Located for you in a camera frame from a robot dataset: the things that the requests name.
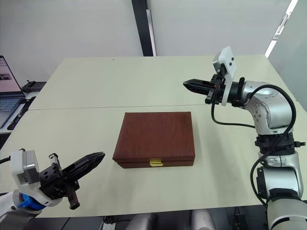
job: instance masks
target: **wooden box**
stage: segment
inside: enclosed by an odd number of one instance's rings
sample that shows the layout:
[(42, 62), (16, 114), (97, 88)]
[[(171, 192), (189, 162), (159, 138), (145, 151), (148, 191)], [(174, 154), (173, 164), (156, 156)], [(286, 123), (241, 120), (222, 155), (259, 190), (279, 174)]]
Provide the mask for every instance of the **wooden box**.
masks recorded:
[(113, 160), (123, 168), (192, 166), (191, 112), (125, 113)]

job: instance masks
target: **white wall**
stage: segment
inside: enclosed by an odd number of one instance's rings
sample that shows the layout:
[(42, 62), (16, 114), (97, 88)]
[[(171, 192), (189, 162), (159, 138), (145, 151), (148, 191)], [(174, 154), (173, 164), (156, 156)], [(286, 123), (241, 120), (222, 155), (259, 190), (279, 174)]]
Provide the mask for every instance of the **white wall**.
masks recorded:
[(290, 0), (150, 0), (158, 56), (264, 54)]
[(24, 85), (48, 80), (64, 58), (142, 48), (131, 0), (0, 0), (0, 54)]
[(299, 0), (269, 61), (307, 111), (307, 1)]

